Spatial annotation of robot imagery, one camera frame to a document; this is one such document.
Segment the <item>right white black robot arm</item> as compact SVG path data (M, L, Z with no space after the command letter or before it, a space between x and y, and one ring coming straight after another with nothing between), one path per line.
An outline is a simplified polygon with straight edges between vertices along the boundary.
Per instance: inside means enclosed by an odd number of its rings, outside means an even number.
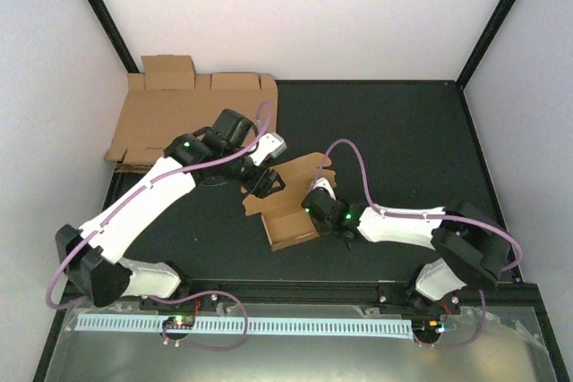
M467 204L415 210L371 207L349 204L317 186L301 207L317 229L338 235L347 245L357 240L394 242L436 252L438 258L420 268L406 292L409 307L418 313L429 312L465 287L495 288L508 265L512 243L507 232L477 219Z

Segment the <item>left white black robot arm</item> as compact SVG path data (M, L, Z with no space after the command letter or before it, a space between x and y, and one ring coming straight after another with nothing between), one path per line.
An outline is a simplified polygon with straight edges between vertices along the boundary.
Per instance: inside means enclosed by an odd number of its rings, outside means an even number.
M126 251L166 209L212 179L238 183L256 198L286 184L268 162L287 144L269 122L225 109L211 126L182 134L164 149L152 168L118 201L80 227L56 233L60 265L83 301L106 307L125 296L156 297L173 310L185 308L192 288L166 262L128 259Z

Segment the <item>brown cardboard box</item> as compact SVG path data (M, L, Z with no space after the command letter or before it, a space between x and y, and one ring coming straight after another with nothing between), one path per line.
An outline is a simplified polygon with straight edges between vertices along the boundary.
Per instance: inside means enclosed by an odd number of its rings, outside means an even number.
M264 199L248 195L243 200L247 216L259 215L272 251L283 250L319 236L309 215L301 207L324 155L313 152L274 169L286 183L282 191Z

